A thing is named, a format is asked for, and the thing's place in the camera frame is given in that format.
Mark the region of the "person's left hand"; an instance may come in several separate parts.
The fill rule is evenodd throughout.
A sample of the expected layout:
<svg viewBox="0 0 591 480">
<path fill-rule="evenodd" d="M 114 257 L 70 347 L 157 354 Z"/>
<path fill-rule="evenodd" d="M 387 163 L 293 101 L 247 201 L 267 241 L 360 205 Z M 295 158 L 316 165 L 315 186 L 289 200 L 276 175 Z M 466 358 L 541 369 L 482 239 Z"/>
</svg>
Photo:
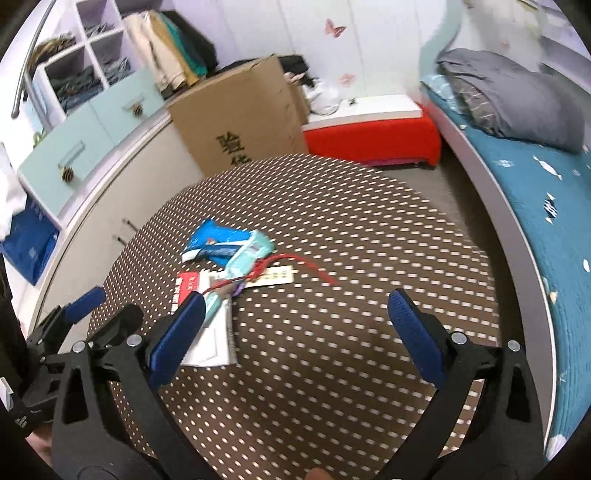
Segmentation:
<svg viewBox="0 0 591 480">
<path fill-rule="evenodd" d="M 26 441 L 48 465 L 52 466 L 52 424 L 43 423 L 26 437 Z"/>
</svg>

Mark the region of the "person's right hand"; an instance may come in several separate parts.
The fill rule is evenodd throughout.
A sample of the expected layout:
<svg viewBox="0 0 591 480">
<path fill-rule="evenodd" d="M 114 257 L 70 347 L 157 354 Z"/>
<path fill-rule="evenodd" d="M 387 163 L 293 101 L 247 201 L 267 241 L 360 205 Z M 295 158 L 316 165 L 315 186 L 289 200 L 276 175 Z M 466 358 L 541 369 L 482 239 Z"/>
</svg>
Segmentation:
<svg viewBox="0 0 591 480">
<path fill-rule="evenodd" d="M 308 473 L 304 477 L 305 480 L 334 480 L 329 472 L 325 471 L 323 468 L 314 468 L 308 471 Z"/>
</svg>

